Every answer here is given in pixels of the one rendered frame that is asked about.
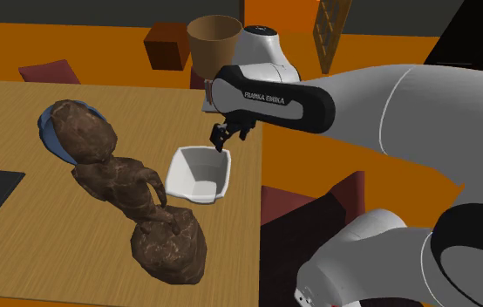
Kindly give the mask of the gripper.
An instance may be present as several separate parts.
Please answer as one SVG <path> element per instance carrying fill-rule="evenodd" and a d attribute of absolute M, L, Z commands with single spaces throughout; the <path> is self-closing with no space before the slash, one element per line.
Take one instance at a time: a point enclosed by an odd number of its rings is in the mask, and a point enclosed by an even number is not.
<path fill-rule="evenodd" d="M 223 124 L 214 124 L 209 140 L 214 148 L 221 153 L 224 143 L 229 139 L 229 133 L 240 132 L 239 138 L 245 140 L 251 129 L 255 127 L 256 118 L 246 114 L 229 114 Z"/>

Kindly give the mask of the white bowl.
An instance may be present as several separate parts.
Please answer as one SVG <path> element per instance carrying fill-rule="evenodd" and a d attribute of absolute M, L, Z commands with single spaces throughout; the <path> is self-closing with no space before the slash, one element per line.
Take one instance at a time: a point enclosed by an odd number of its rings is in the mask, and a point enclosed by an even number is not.
<path fill-rule="evenodd" d="M 211 204 L 228 191 L 231 154 L 215 147 L 179 147 L 171 160 L 165 189 L 168 195 Z"/>

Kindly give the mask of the brown waste basket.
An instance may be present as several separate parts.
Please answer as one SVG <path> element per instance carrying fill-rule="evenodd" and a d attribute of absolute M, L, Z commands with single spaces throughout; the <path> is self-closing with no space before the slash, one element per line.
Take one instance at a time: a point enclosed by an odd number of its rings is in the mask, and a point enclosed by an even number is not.
<path fill-rule="evenodd" d="M 209 15 L 193 20 L 187 34 L 195 73 L 214 79 L 224 65 L 230 65 L 242 29 L 242 23 L 229 16 Z"/>

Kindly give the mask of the dark orange box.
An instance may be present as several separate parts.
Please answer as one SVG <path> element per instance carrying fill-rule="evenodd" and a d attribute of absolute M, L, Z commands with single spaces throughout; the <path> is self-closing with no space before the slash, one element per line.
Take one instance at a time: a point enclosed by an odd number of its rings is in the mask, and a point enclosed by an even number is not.
<path fill-rule="evenodd" d="M 144 46 L 154 70 L 183 71 L 190 54 L 187 25 L 157 22 L 147 33 Z"/>

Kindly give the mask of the brown figure statue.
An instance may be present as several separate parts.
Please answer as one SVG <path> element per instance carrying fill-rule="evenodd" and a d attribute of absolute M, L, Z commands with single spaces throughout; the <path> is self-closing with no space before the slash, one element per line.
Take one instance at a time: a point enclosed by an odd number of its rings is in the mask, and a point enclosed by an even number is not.
<path fill-rule="evenodd" d="M 156 171 L 139 160 L 115 157 L 118 138 L 112 126 L 83 103 L 59 100 L 50 118 L 59 145 L 75 160 L 74 180 L 136 223 L 130 243 L 142 269 L 165 283 L 197 284 L 207 245 L 193 211 L 167 204 Z"/>

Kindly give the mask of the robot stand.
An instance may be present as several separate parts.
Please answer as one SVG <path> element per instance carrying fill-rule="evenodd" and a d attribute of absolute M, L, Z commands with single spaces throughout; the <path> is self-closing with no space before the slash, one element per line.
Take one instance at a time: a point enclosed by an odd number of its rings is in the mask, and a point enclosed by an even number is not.
<path fill-rule="evenodd" d="M 330 193 L 261 225 L 259 307 L 300 307 L 299 268 L 344 226 L 345 210 Z"/>

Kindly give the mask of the blue bowl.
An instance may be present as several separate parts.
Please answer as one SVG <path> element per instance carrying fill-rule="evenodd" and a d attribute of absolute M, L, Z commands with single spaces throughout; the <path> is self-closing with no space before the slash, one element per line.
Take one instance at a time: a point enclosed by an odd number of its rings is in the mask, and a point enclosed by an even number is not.
<path fill-rule="evenodd" d="M 47 107 L 43 113 L 39 116 L 37 120 L 37 126 L 39 130 L 39 138 L 41 139 L 44 147 L 57 156 L 60 160 L 63 160 L 66 163 L 72 164 L 76 166 L 78 163 L 65 151 L 62 147 L 61 143 L 58 140 L 58 136 L 56 134 L 54 125 L 52 123 L 51 115 L 53 113 L 53 109 L 55 107 L 60 107 L 65 105 L 66 103 L 72 103 L 76 105 L 80 105 L 85 108 L 89 113 L 93 116 L 102 119 L 104 122 L 107 122 L 107 119 L 94 107 L 87 105 L 84 101 L 81 100 L 73 100 L 73 99 L 62 99 L 54 104 Z"/>

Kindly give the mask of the wooden table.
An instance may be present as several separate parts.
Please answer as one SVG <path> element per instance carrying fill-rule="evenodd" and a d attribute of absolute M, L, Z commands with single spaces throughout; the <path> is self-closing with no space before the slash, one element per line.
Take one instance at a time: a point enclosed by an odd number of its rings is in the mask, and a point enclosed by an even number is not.
<path fill-rule="evenodd" d="M 167 173 L 177 148 L 206 145 L 218 114 L 200 90 L 0 81 L 0 169 L 24 178 L 0 208 L 0 297 L 128 307 L 258 307 L 262 129 L 233 138 L 225 196 L 192 210 L 207 242 L 203 278 L 169 285 L 133 259 L 133 222 L 98 201 L 48 152 L 37 119 L 61 99 L 98 109 L 115 153 Z"/>

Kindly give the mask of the wooden lattice frame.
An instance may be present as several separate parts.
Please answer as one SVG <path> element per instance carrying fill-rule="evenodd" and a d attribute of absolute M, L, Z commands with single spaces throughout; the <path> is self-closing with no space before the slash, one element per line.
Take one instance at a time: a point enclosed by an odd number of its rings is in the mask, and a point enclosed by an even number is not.
<path fill-rule="evenodd" d="M 322 74 L 328 74 L 352 0 L 319 0 L 313 38 Z"/>

